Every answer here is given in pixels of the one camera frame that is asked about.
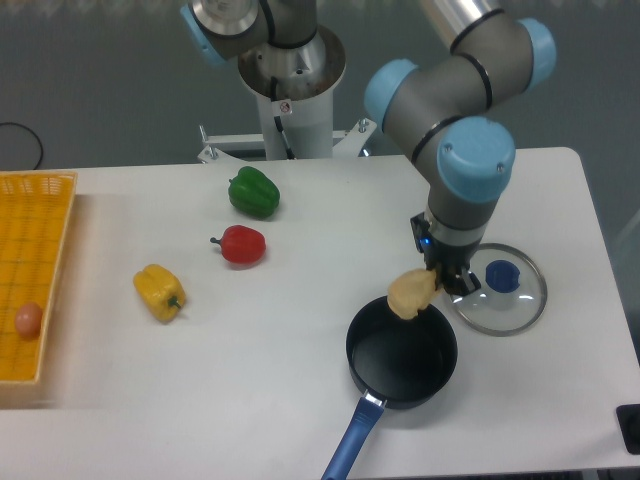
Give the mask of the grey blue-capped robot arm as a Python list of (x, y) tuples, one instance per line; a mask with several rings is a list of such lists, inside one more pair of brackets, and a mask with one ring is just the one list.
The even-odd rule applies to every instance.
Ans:
[[(369, 118), (427, 180), (430, 191), (412, 230), (426, 267), (447, 293), (466, 296), (471, 269), (515, 159), (514, 141), (486, 114), (546, 80), (556, 64), (551, 32), (515, 20), (496, 1), (428, 1), (426, 14), (450, 55), (424, 71), (400, 59), (369, 81)], [(181, 16), (213, 65), (233, 59), (258, 105), (271, 159), (335, 152), (333, 90), (345, 50), (317, 19), (313, 1), (188, 1)]]

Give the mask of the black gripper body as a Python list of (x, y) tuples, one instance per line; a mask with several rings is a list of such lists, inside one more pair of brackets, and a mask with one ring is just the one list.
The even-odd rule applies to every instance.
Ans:
[(427, 213), (412, 217), (410, 225), (427, 270), (440, 264), (444, 281), (448, 273), (461, 269), (472, 272), (470, 263), (484, 236), (483, 225), (470, 230), (454, 229)]

